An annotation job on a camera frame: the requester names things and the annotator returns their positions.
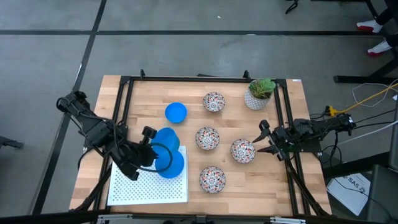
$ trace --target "blue bowl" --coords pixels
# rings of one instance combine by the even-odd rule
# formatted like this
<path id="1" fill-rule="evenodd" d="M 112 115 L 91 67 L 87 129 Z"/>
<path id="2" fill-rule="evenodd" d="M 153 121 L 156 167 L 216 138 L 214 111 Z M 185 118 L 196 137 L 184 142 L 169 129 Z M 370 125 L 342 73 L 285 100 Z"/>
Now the blue bowl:
<path id="1" fill-rule="evenodd" d="M 172 128 L 160 129 L 150 143 L 161 143 L 170 151 L 177 151 L 180 147 L 180 139 Z M 153 146 L 153 149 L 158 156 L 169 154 L 162 146 Z"/>
<path id="2" fill-rule="evenodd" d="M 164 113 L 171 123 L 180 123 L 187 116 L 187 108 L 182 103 L 171 103 Z"/>
<path id="3" fill-rule="evenodd" d="M 174 178 L 181 174 L 184 168 L 184 157 L 178 151 L 172 151 L 173 160 L 172 165 L 165 171 L 159 172 L 159 175 L 164 178 Z M 170 156 L 168 153 L 162 154 L 158 159 L 155 161 L 155 168 L 157 170 L 163 169 L 167 167 L 170 162 Z"/>

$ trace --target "patterned bowl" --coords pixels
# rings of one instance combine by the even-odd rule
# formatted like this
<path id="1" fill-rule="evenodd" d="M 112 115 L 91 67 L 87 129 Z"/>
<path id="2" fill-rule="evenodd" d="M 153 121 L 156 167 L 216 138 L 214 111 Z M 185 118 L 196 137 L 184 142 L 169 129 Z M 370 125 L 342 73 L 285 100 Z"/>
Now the patterned bowl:
<path id="1" fill-rule="evenodd" d="M 214 128 L 204 127 L 199 129 L 195 136 L 197 145 L 204 150 L 212 150 L 220 142 L 220 135 Z"/>
<path id="2" fill-rule="evenodd" d="M 203 106 L 211 112 L 217 112 L 224 108 L 225 99 L 223 95 L 216 92 L 207 93 L 203 98 Z"/>
<path id="3" fill-rule="evenodd" d="M 225 174 L 218 167 L 207 167 L 200 173 L 199 183 L 205 192 L 218 193 L 225 187 Z"/>
<path id="4" fill-rule="evenodd" d="M 254 159 L 256 150 L 253 144 L 246 139 L 238 139 L 231 146 L 231 155 L 240 163 L 248 163 Z"/>

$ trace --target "gray floor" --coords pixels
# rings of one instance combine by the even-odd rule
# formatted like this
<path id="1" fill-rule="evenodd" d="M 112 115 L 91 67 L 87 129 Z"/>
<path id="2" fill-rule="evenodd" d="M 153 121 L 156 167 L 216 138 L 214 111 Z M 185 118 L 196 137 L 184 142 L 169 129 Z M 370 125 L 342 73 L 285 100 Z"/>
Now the gray floor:
<path id="1" fill-rule="evenodd" d="M 290 2 L 129 1 L 108 0 L 100 30 L 354 30 L 355 22 L 371 18 L 365 3 L 311 2 L 284 15 Z M 0 29 L 91 30 L 100 0 L 1 1 Z M 299 78 L 311 113 L 325 105 L 339 109 L 354 103 L 356 85 L 336 84 L 333 75 L 368 75 L 392 55 L 370 58 L 366 49 L 379 37 L 124 35 L 96 36 L 81 90 L 94 106 L 103 75 Z M 0 151 L 0 216 L 29 213 L 37 184 L 49 156 L 61 113 L 55 100 L 72 88 L 88 36 L 0 35 L 0 135 L 26 143 L 23 150 Z M 383 89 L 364 86 L 364 99 Z M 394 107 L 392 93 L 373 108 L 350 111 L 359 120 Z M 392 114 L 373 122 L 392 120 Z M 377 127 L 355 131 L 354 136 Z M 333 143 L 329 135 L 323 146 Z M 391 130 L 342 145 L 343 159 L 352 161 L 387 151 Z M 340 134 L 340 139 L 348 136 Z M 67 211 L 77 174 L 83 139 L 73 124 L 67 132 L 44 212 Z"/>

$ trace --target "white pegboard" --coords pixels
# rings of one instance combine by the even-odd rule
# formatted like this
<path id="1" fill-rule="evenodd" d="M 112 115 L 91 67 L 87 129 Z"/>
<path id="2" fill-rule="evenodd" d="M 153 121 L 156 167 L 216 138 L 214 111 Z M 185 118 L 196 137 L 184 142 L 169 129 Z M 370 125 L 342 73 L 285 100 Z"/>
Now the white pegboard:
<path id="1" fill-rule="evenodd" d="M 188 202 L 187 151 L 185 146 L 180 146 L 178 151 L 184 158 L 184 168 L 181 174 L 173 179 L 140 170 L 138 179 L 132 181 L 120 171 L 116 164 L 113 164 L 108 205 Z M 155 169 L 155 162 L 149 168 Z"/>

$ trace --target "red and white shoe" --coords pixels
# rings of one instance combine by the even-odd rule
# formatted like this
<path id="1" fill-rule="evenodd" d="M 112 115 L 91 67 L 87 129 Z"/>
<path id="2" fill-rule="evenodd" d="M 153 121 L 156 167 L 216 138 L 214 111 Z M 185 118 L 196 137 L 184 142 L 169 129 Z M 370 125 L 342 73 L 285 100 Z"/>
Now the red and white shoe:
<path id="1" fill-rule="evenodd" d="M 378 33 L 378 32 L 380 32 L 381 28 L 383 28 L 383 25 L 378 24 L 373 19 L 371 21 L 359 22 L 356 24 L 356 27 L 359 30 L 365 30 L 365 31 L 373 32 L 373 33 Z"/>
<path id="2" fill-rule="evenodd" d="M 371 57 L 377 57 L 381 54 L 383 54 L 385 51 L 390 50 L 392 47 L 387 43 L 386 40 L 381 42 L 380 44 L 377 44 L 373 48 L 368 50 L 368 55 Z"/>

